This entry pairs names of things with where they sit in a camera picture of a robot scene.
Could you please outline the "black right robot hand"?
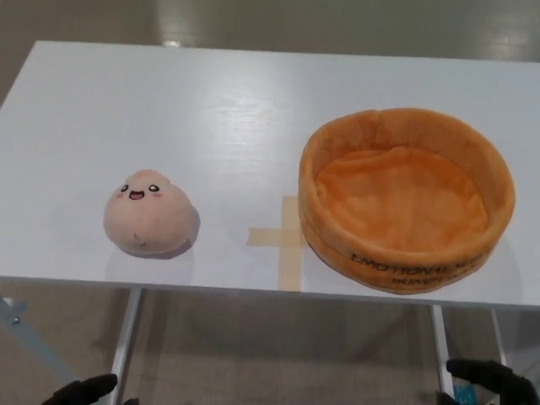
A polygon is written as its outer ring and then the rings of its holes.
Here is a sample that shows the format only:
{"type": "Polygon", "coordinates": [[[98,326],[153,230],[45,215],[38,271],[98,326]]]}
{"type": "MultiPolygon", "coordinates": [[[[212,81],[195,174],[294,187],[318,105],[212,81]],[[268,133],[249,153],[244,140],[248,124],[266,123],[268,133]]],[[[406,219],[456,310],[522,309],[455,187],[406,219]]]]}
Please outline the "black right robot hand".
{"type": "Polygon", "coordinates": [[[530,381],[515,374],[457,375],[456,378],[498,394],[500,404],[538,404],[537,393],[530,381]]]}

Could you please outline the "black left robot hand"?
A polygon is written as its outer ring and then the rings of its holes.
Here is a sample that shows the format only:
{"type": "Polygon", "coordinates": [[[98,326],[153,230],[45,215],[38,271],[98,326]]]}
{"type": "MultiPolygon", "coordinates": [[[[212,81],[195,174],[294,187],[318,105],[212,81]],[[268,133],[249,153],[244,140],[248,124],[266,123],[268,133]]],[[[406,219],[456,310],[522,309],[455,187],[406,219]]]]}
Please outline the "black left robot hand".
{"type": "Polygon", "coordinates": [[[89,405],[113,392],[118,384],[116,374],[91,377],[84,381],[73,381],[55,391],[42,405],[89,405]]]}

